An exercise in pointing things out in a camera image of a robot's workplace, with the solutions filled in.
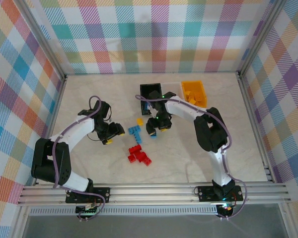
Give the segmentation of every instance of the orange plastic tray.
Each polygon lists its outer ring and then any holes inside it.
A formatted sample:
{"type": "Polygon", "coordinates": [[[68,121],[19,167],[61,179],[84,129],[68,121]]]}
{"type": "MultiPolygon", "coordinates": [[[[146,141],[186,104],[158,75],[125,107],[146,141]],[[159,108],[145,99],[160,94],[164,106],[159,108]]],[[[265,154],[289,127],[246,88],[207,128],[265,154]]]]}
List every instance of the orange plastic tray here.
{"type": "Polygon", "coordinates": [[[207,95],[201,81],[183,81],[182,90],[184,100],[198,107],[207,107],[207,95]]]}

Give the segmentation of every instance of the white table surface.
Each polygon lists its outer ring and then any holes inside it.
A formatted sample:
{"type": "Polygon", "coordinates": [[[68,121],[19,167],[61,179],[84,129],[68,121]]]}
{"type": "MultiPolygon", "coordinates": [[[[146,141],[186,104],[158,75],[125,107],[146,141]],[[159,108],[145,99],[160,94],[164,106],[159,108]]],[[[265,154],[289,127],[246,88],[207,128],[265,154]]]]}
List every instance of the white table surface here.
{"type": "MultiPolygon", "coordinates": [[[[177,116],[172,128],[158,132],[152,139],[145,125],[140,132],[143,151],[152,160],[150,166],[138,161],[130,164],[128,148],[135,146],[128,128],[137,125],[141,115],[140,102],[135,99],[139,85],[201,80],[208,97],[208,108],[216,107],[226,123],[233,145],[228,150],[228,163],[233,176],[244,181],[266,181],[263,163],[248,119],[243,98],[234,73],[188,74],[113,74],[73,75],[68,77],[54,134],[65,129],[88,99],[98,95],[112,107],[112,120],[125,129],[125,136],[116,136],[113,143],[83,138],[71,152],[72,169],[94,183],[121,182],[205,182],[213,177],[208,153],[197,143],[193,124],[177,116]]],[[[98,139],[96,133],[91,138],[98,139]]]]}

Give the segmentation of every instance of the black bracket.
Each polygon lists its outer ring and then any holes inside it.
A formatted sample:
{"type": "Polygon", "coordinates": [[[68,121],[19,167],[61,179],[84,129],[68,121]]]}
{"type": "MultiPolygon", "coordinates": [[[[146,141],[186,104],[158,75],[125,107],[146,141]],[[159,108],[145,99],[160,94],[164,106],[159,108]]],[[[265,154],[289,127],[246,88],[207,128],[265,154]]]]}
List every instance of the black bracket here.
{"type": "MultiPolygon", "coordinates": [[[[105,202],[109,202],[110,188],[109,187],[93,187],[92,190],[88,191],[90,193],[96,193],[102,195],[105,198],[105,202]]],[[[103,199],[93,195],[85,195],[75,192],[68,192],[66,203],[103,203],[103,199]]]]}
{"type": "Polygon", "coordinates": [[[239,185],[235,185],[223,199],[220,199],[216,195],[213,186],[198,186],[197,189],[200,202],[235,202],[235,200],[243,201],[243,194],[239,185]]]}

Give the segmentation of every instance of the purple cable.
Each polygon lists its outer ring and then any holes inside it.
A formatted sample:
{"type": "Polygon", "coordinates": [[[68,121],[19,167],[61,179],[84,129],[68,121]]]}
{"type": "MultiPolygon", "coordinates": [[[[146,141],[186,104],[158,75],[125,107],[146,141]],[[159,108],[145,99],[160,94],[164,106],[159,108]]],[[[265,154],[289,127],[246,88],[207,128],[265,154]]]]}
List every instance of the purple cable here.
{"type": "MultiPolygon", "coordinates": [[[[94,96],[91,96],[91,97],[89,98],[89,100],[88,100],[89,107],[90,107],[90,101],[91,101],[92,98],[97,98],[98,101],[99,101],[99,105],[98,105],[98,108],[96,109],[96,111],[94,111],[93,113],[89,114],[88,116],[86,116],[86,117],[84,117],[84,118],[82,118],[82,119],[80,119],[80,120],[78,120],[78,121],[73,122],[71,125],[69,125],[68,127],[66,127],[66,128],[60,133],[60,135],[56,138],[56,140],[54,141],[54,144],[53,144],[53,147],[52,147],[52,157],[53,157],[53,164],[54,164],[54,170],[55,170],[55,184],[54,184],[53,188],[56,188],[56,187],[57,187],[57,185],[59,184],[59,179],[60,179],[60,178],[59,178],[59,176],[60,176],[60,175],[59,175],[59,168],[58,168],[58,164],[57,164],[57,162],[56,162],[56,155],[55,155],[56,145],[57,145],[58,141],[63,137],[63,135],[65,135],[66,132],[68,132],[71,128],[73,128],[73,126],[75,126],[75,125],[81,123],[82,121],[84,121],[84,120],[90,118],[91,116],[95,115],[95,114],[100,110],[100,107],[101,107],[101,100],[100,100],[100,98],[99,98],[98,96],[95,96],[95,95],[94,95],[94,96]]],[[[76,192],[76,193],[80,193],[80,194],[85,194],[85,195],[97,196],[97,197],[100,197],[101,199],[103,199],[103,205],[102,205],[102,207],[99,209],[99,211],[98,211],[95,215],[93,215],[92,217],[90,217],[89,220],[95,218],[95,217],[101,212],[101,210],[102,210],[102,209],[104,208],[104,206],[105,206],[105,202],[106,202],[106,200],[105,200],[105,198],[104,198],[102,195],[100,195],[100,194],[90,193],[90,192],[82,192],[82,191],[77,191],[77,190],[72,190],[72,192],[76,192]]]]}
{"type": "Polygon", "coordinates": [[[179,100],[176,100],[176,99],[172,99],[172,98],[159,98],[159,99],[146,99],[145,97],[141,96],[141,95],[135,95],[135,98],[137,98],[138,100],[140,101],[144,101],[144,102],[147,102],[147,103],[150,103],[150,102],[159,102],[159,101],[172,101],[172,102],[176,102],[176,103],[181,103],[183,105],[186,105],[187,107],[191,108],[191,109],[194,109],[198,112],[201,112],[201,113],[204,113],[212,118],[214,118],[220,125],[221,127],[225,130],[225,132],[227,133],[227,136],[228,136],[228,139],[229,139],[229,143],[228,143],[228,146],[225,147],[224,149],[221,150],[221,153],[222,153],[222,161],[223,161],[223,167],[224,167],[224,170],[226,172],[226,174],[232,179],[232,180],[235,180],[235,181],[238,181],[238,182],[241,182],[245,188],[245,198],[244,198],[244,201],[240,207],[240,209],[232,216],[230,216],[230,218],[232,217],[235,217],[237,214],[239,214],[241,212],[241,210],[243,209],[245,203],[246,203],[246,200],[247,200],[247,187],[246,187],[246,183],[243,182],[242,180],[240,179],[236,179],[234,178],[232,175],[230,175],[230,172],[228,170],[228,167],[226,165],[226,162],[225,162],[225,156],[224,156],[224,151],[227,150],[228,148],[230,148],[232,146],[232,136],[231,134],[229,133],[227,127],[224,125],[224,123],[218,119],[215,115],[211,114],[211,113],[208,113],[206,111],[203,111],[201,109],[197,109],[195,106],[193,106],[192,104],[190,103],[186,103],[186,102],[183,102],[183,101],[179,101],[179,100]]]}

